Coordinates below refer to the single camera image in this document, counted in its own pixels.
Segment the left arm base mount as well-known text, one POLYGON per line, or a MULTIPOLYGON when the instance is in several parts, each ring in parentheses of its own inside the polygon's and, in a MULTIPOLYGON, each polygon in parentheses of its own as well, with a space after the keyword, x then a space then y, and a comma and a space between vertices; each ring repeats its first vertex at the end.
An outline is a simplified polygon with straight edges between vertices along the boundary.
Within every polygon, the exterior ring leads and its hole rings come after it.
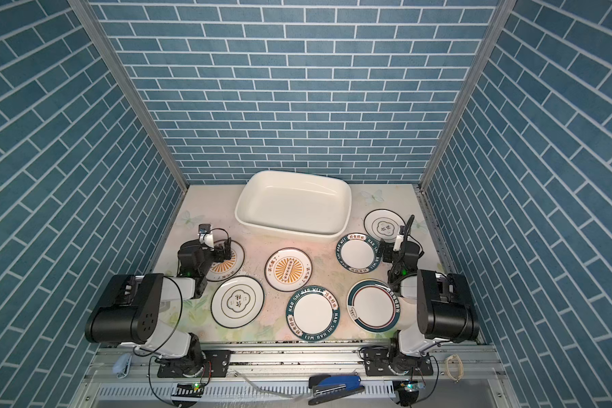
POLYGON ((231 362, 230 350, 204 350, 196 359, 189 356, 180 359, 157 359, 159 378, 226 377, 231 362))

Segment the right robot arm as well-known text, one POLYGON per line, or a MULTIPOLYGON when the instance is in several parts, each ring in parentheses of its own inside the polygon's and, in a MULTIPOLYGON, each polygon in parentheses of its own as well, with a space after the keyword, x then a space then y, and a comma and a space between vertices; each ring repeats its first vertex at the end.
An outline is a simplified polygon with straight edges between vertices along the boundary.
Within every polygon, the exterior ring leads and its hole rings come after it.
POLYGON ((418 267, 424 255, 417 241, 379 241, 378 255, 391 265, 388 286, 400 299, 415 304, 416 322, 397 331, 393 361, 423 358, 444 343, 463 343, 479 336, 479 317, 464 275, 418 267))

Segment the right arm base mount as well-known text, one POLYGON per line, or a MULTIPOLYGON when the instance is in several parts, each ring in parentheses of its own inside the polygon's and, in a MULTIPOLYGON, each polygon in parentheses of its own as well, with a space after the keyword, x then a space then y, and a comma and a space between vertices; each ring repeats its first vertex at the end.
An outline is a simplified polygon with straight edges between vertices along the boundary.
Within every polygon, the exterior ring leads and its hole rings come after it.
POLYGON ((384 346, 365 346, 358 350, 365 375, 387 376, 432 376, 431 360, 424 357, 404 355, 398 350, 384 346))

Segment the white plate thin dark rim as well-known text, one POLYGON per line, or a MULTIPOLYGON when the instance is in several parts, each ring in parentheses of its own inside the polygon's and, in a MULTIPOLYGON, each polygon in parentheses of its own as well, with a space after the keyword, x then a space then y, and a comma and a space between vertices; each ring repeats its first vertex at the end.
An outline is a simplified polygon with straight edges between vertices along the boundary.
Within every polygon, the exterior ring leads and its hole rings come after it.
POLYGON ((394 242, 406 222, 394 211, 379 208, 364 219, 365 232, 377 241, 394 242))

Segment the small plate green lettered rim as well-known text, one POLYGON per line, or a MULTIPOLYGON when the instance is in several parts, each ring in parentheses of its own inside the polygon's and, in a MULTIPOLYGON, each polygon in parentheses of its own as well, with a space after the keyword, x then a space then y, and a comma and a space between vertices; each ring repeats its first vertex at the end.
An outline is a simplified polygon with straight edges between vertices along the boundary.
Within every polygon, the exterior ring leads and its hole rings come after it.
POLYGON ((336 245, 336 258, 345 270, 357 274, 373 272, 381 263, 379 242, 362 233, 343 236, 336 245))

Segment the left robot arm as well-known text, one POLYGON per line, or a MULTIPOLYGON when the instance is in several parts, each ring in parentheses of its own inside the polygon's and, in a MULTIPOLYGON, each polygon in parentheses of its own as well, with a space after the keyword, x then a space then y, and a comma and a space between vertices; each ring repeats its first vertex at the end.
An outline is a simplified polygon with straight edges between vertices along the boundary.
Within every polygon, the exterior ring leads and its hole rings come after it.
POLYGON ((137 356, 156 355, 166 360, 200 363, 197 336, 159 320, 162 303, 202 297, 207 274, 214 264, 232 259, 232 240, 218 243, 210 235, 182 244, 175 276, 161 273, 115 275, 108 282, 85 326, 90 343, 129 344, 137 356))

